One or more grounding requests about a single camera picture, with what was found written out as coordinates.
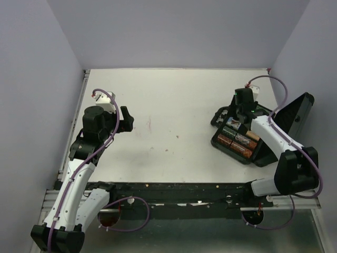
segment open black case lid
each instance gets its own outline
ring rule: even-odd
[[[314,97],[305,92],[281,109],[273,119],[284,132],[296,140],[302,131],[313,103]],[[258,105],[258,107],[266,111],[266,114],[271,112],[270,109],[261,105]],[[255,165],[263,167],[276,162],[277,158],[274,153],[257,135],[251,132],[243,136],[237,132],[239,128],[236,125],[237,122],[226,115],[228,108],[229,106],[220,108],[211,121],[211,125],[218,128],[212,137],[212,145],[243,164],[253,162]]]

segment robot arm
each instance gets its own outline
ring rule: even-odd
[[[263,111],[256,110],[256,106],[251,89],[237,89],[229,112],[242,123],[239,132],[245,134],[252,130],[274,152],[279,162],[273,178],[248,183],[248,198],[273,194],[289,195],[316,188],[319,177],[302,152],[318,166],[317,151],[294,141],[272,119],[269,121],[269,116],[264,115]]]
[[[84,111],[83,129],[71,145],[66,177],[52,210],[44,224],[35,225],[31,231],[31,237],[44,251],[47,251],[49,244],[48,250],[51,252],[80,252],[89,224],[105,205],[117,197],[114,184],[98,182],[78,208],[88,180],[105,150],[105,142],[113,141],[111,133],[133,130],[134,119],[125,106],[121,107],[124,119],[116,124],[118,118],[111,99],[106,94],[94,94],[93,98],[96,106]]]

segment battery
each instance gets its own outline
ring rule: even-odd
[[[242,154],[244,157],[250,158],[253,154],[253,151],[249,150],[248,148],[245,148],[244,146],[236,143],[236,142],[232,142],[232,144],[230,145],[230,148],[235,150],[236,152]]]
[[[222,133],[227,135],[230,138],[234,138],[236,136],[236,131],[234,131],[234,130],[230,129],[229,127],[226,127],[226,126],[222,129]]]
[[[232,143],[232,140],[230,138],[227,138],[226,136],[219,134],[217,136],[218,142],[225,144],[226,146],[229,146]]]
[[[246,135],[249,136],[250,138],[254,139],[255,141],[260,140],[260,137],[252,131],[247,131]]]
[[[244,144],[244,145],[246,145],[250,149],[255,149],[256,146],[257,146],[257,143],[255,141],[253,141],[253,140],[251,140],[251,139],[249,139],[249,138],[247,138],[247,137],[245,137],[245,136],[243,136],[239,133],[235,136],[235,140]]]

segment metal frame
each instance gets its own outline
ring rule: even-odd
[[[77,102],[77,105],[76,105],[76,111],[75,111],[75,114],[74,114],[74,117],[73,117],[73,120],[72,120],[71,130],[70,130],[68,140],[67,140],[67,147],[66,147],[66,149],[63,153],[63,159],[62,159],[61,167],[58,170],[58,175],[57,175],[58,180],[63,181],[63,172],[64,172],[64,168],[67,164],[67,161],[68,161],[68,152],[69,152],[70,146],[72,144],[72,138],[73,138],[73,135],[74,135],[78,115],[80,113],[81,104],[82,104],[82,101],[83,101],[86,85],[88,83],[89,75],[90,75],[90,70],[84,70],[84,77],[83,77],[80,97],[78,98],[78,102]]]
[[[77,102],[77,107],[76,107],[76,111],[74,114],[74,118],[72,121],[72,126],[71,126],[71,130],[70,130],[70,134],[68,136],[68,141],[67,141],[67,147],[65,149],[64,155],[63,155],[63,160],[60,166],[60,169],[58,171],[58,176],[57,176],[57,180],[62,181],[63,178],[63,172],[64,172],[64,168],[66,166],[67,163],[67,154],[71,145],[71,141],[73,138],[73,134],[74,134],[74,130],[75,130],[75,126],[76,126],[76,122],[78,119],[78,115],[80,112],[80,108],[81,108],[81,103],[84,97],[84,92],[86,89],[86,85],[88,82],[88,78],[90,75],[90,70],[84,70],[84,78],[83,78],[83,84],[82,84],[82,88],[81,88],[81,92],[80,92],[80,97],[78,98],[78,102]],[[42,209],[41,209],[41,214],[38,220],[38,224],[41,225],[43,223],[43,220],[47,217],[49,211],[51,210],[57,195],[58,195],[59,191],[58,190],[47,190],[46,191],[46,195],[45,195],[45,199],[43,201],[43,205],[42,205]],[[86,200],[85,196],[82,196],[82,199],[80,201],[80,205],[81,206],[83,204],[83,202]],[[326,227],[325,227],[325,223],[323,220],[323,216],[322,216],[322,210],[321,210],[321,205],[319,203],[319,200],[316,199],[301,199],[301,198],[297,198],[294,197],[294,202],[296,205],[296,209],[310,209],[312,211],[312,215],[313,215],[313,219],[317,228],[317,232],[318,232],[318,236],[319,239],[321,241],[322,244],[322,250],[325,253],[334,253],[334,249],[332,246],[332,243],[330,241],[330,238],[328,236],[328,233],[326,231]],[[292,205],[291,205],[291,201],[287,196],[277,196],[277,197],[273,197],[273,203],[274,206],[273,207],[264,207],[264,210],[289,210],[292,209]],[[240,208],[241,211],[249,211],[249,210],[257,210],[257,208]],[[101,212],[119,212],[117,209],[102,209]],[[31,247],[31,251],[30,253],[40,253],[40,249],[37,247],[37,245],[35,243],[33,243],[32,247]]]

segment gray wall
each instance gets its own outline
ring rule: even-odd
[[[80,63],[271,67],[309,0],[48,0]]]
[[[305,126],[302,141],[319,152],[319,168],[324,177],[320,196],[330,238],[337,250],[337,2],[311,0],[298,25],[277,58],[272,74],[289,87],[288,101],[308,91],[315,104]],[[278,101],[281,86],[274,84]]]
[[[0,251],[29,252],[56,179],[82,68],[45,0],[0,8]]]

